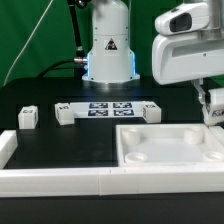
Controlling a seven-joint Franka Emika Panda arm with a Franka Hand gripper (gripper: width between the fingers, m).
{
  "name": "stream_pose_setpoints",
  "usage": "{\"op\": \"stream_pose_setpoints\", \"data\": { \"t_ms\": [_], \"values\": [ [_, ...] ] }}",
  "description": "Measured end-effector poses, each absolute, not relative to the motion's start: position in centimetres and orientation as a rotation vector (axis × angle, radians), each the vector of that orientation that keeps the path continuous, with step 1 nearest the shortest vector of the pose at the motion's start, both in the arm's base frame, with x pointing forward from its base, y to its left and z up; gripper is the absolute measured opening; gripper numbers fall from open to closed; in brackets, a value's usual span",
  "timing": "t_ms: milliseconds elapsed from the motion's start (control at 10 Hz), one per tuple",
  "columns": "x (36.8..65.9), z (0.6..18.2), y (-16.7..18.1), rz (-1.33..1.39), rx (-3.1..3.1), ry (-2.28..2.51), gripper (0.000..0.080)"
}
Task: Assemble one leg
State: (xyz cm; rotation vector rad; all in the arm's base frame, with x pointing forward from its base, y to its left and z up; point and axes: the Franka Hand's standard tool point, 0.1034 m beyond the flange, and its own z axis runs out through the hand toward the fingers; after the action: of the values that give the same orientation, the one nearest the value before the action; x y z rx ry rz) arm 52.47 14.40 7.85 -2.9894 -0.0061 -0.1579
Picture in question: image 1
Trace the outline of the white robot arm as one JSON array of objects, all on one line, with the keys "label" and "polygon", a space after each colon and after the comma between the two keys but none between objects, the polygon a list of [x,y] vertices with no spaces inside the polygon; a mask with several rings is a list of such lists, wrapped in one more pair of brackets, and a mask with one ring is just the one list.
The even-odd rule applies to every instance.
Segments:
[{"label": "white robot arm", "polygon": [[[83,80],[110,88],[139,78],[129,47],[128,8],[121,0],[93,0],[93,47]],[[207,77],[224,74],[224,0],[183,0],[155,20],[152,74],[161,85],[190,81],[201,103]]]}]

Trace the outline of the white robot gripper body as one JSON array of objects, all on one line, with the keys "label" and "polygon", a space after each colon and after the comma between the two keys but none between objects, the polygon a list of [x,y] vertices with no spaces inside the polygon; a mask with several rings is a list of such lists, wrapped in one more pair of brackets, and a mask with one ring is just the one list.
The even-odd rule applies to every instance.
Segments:
[{"label": "white robot gripper body", "polygon": [[224,38],[202,40],[198,32],[157,35],[152,46],[152,74],[160,85],[224,74]]}]

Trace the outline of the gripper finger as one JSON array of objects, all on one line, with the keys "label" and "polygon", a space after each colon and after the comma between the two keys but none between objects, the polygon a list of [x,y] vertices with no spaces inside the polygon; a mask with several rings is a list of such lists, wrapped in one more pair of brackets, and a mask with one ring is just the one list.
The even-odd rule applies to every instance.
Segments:
[{"label": "gripper finger", "polygon": [[193,81],[193,86],[198,92],[198,100],[202,105],[206,104],[206,92],[202,88],[203,80],[202,79],[196,79]]}]

